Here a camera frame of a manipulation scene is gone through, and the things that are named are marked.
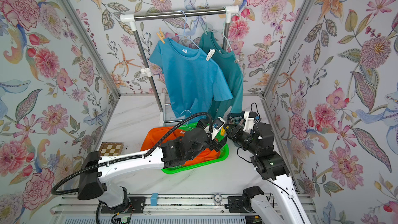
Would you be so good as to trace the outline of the blue garment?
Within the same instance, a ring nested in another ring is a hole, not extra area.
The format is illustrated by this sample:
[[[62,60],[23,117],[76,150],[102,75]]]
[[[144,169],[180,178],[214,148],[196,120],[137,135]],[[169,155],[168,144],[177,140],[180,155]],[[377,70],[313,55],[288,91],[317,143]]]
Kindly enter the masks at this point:
[[[150,62],[163,72],[171,108],[175,117],[208,112],[213,100],[225,101],[233,97],[224,74],[218,64],[206,61],[206,52],[192,49],[172,40],[158,41],[150,56]]]

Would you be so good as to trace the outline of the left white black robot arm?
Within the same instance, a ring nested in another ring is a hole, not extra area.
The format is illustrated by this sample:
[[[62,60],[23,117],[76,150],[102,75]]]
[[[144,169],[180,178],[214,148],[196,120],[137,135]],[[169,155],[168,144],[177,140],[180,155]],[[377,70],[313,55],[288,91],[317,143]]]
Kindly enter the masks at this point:
[[[177,123],[148,150],[119,156],[91,152],[81,169],[61,179],[51,194],[77,193],[81,201],[97,199],[108,208],[125,209],[129,204],[127,190],[114,184],[114,179],[140,170],[180,167],[206,149],[220,151],[226,141],[216,137],[225,124],[221,117],[212,119],[208,113],[197,113]]]

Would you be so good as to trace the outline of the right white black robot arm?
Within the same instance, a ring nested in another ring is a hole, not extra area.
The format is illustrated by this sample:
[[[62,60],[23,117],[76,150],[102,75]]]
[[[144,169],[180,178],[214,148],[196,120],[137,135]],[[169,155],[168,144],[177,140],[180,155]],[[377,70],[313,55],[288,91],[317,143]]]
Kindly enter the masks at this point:
[[[308,224],[310,222],[294,188],[290,171],[283,157],[275,151],[272,126],[260,121],[256,111],[229,114],[228,118],[240,117],[243,122],[230,123],[227,137],[242,150],[252,154],[250,159],[255,171],[269,188],[279,207],[276,210],[259,186],[243,190],[244,209],[254,212],[265,224]]]

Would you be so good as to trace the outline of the light blue wire hanger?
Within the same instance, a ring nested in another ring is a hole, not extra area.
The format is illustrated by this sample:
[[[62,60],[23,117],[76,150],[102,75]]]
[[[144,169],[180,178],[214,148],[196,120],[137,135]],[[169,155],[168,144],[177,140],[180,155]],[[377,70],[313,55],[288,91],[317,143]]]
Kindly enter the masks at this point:
[[[183,10],[178,10],[179,13],[182,13],[184,16],[184,24],[183,24],[183,35],[182,37],[184,37],[185,39],[189,40],[191,44],[194,44],[194,46],[196,46],[198,49],[200,49],[200,47],[197,45],[197,43],[195,43],[191,37],[188,35],[188,32],[186,31],[186,25],[187,25],[187,15]]]

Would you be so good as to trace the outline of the orange garment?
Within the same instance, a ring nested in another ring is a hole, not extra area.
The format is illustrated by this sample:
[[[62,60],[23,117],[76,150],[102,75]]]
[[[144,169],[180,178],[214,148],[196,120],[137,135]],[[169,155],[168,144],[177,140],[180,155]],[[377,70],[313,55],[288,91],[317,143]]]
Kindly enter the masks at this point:
[[[161,127],[161,128],[153,128],[151,129],[143,144],[141,147],[141,151],[148,150],[152,148],[158,141],[159,139],[164,136],[172,127]],[[172,141],[177,139],[178,137],[184,136],[185,132],[188,129],[177,129],[174,131],[170,136],[168,136],[163,143],[166,143],[168,141]],[[210,151],[209,149],[205,149],[202,151],[194,160],[189,160],[187,161],[183,166],[188,167],[188,166],[193,166],[199,163],[207,162],[207,161],[212,161],[215,159],[218,159],[220,157],[220,152],[217,151]]]

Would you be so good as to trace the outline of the teal embroidered t-shirt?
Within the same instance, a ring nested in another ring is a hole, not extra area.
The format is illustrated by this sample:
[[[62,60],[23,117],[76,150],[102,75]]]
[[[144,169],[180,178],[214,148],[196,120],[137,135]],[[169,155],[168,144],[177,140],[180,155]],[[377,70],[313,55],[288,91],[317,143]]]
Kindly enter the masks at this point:
[[[212,32],[202,34],[199,47],[204,51],[215,50],[212,60],[215,61],[222,70],[226,82],[231,90],[233,97],[225,101],[213,100],[209,113],[213,118],[223,117],[227,110],[231,114],[242,112],[243,104],[243,83],[244,77],[235,62],[235,54],[225,51],[217,42]]]

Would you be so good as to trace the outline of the beige yellow clothespin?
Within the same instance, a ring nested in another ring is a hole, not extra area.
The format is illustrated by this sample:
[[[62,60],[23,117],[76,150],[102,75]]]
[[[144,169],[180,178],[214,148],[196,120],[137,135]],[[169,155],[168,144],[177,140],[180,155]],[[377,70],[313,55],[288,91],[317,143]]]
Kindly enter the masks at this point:
[[[157,36],[158,36],[159,40],[164,44],[165,43],[165,34],[161,28],[159,28],[159,31],[157,32]]]

